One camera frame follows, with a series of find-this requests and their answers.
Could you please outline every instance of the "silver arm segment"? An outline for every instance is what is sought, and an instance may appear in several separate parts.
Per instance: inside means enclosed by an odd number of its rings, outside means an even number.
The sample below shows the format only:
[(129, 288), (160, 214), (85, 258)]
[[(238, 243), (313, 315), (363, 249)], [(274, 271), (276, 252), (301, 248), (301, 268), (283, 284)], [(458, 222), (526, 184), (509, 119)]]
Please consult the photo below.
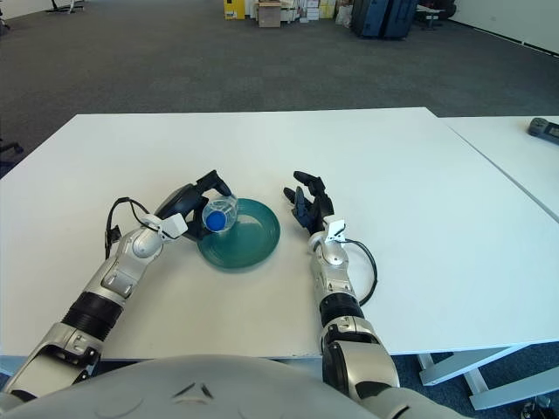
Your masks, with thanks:
[(314, 297), (323, 325), (323, 380), (382, 419), (464, 418), (399, 387), (396, 366), (364, 318), (349, 280), (348, 255), (339, 243), (345, 241), (345, 223), (327, 216), (324, 227), (309, 240)]
[(86, 369), (100, 358), (104, 339), (149, 264), (161, 254), (164, 242), (187, 230), (180, 214), (166, 220), (147, 215), (142, 221), (148, 228), (131, 231), (120, 240), (115, 254), (93, 275), (68, 314), (51, 327), (6, 383), (5, 394), (27, 401), (89, 377)]

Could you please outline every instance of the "white wall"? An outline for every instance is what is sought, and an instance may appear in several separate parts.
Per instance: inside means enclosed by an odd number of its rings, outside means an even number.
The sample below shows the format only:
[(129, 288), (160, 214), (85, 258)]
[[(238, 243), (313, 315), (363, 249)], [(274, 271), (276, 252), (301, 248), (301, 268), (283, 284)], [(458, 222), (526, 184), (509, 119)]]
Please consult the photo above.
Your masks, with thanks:
[[(58, 6), (70, 4), (70, 0), (55, 0)], [(51, 0), (3, 0), (0, 3), (3, 18), (10, 19), (52, 8)]]
[(559, 52), (559, 0), (456, 0), (452, 20)]

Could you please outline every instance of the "chair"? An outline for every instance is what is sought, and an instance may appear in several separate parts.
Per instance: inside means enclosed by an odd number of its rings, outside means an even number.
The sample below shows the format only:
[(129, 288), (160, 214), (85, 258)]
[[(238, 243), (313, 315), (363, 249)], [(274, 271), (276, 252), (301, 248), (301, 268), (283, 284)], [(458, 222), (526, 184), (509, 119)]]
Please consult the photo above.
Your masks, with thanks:
[(2, 15), (3, 15), (2, 9), (0, 9), (0, 35), (3, 34), (3, 29), (4, 29), (4, 28), (6, 28), (6, 29), (11, 29), (10, 26), (9, 26), (8, 24), (6, 24), (6, 21), (2, 19)]
[[(5, 146), (0, 146), (0, 154), (3, 154), (4, 152), (9, 151), (11, 149), (14, 149), (14, 151), (16, 152), (17, 155), (20, 155), (24, 152), (24, 148), (21, 147), (18, 143), (9, 142)], [(16, 166), (16, 163), (14, 161), (2, 161), (2, 160), (0, 160), (0, 168), (13, 168), (14, 166)]]
[(47, 13), (74, 13), (74, 9), (83, 9), (84, 6), (82, 5), (76, 5), (75, 0), (70, 0), (70, 4), (68, 4), (67, 6), (58, 6), (56, 4), (56, 2), (54, 0), (51, 0), (52, 2), (52, 9), (47, 10)]

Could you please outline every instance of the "gray carpet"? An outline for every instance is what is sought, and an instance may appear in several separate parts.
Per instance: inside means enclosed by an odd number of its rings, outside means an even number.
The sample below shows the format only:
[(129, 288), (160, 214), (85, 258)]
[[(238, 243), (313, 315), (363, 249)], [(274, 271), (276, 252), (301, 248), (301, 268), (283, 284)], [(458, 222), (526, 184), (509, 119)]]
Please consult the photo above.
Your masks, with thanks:
[[(76, 113), (399, 106), (442, 117), (559, 113), (559, 59), (458, 24), (377, 41), (328, 20), (261, 30), (251, 20), (225, 22), (222, 7), (90, 0), (71, 16), (10, 20), (0, 37), (0, 136), (27, 155)], [(473, 412), (463, 378), (423, 388), (415, 357), (395, 359), (402, 383), (437, 402), (478, 418), (518, 417), (521, 403)], [(549, 344), (482, 370), (494, 387), (557, 365), (559, 344)]]

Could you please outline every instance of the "table leg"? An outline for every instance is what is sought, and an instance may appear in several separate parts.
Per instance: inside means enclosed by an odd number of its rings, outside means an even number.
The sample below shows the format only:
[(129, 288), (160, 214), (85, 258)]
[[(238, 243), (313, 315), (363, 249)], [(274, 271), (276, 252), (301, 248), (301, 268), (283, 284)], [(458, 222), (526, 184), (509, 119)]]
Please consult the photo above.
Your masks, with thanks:
[(478, 369), (466, 373), (465, 378), (473, 393), (470, 401), (476, 410), (494, 408), (559, 390), (559, 367), (492, 389), (487, 388)]
[(419, 373), (424, 386), (434, 386), (440, 382), (463, 375), (477, 367), (488, 364), (507, 356), (512, 352), (523, 349), (527, 345), (516, 347), (498, 347), (492, 349), (480, 349), (477, 351), (456, 352), (454, 355), (441, 362), (434, 363), (429, 354), (418, 355), (419, 363), (423, 371)]

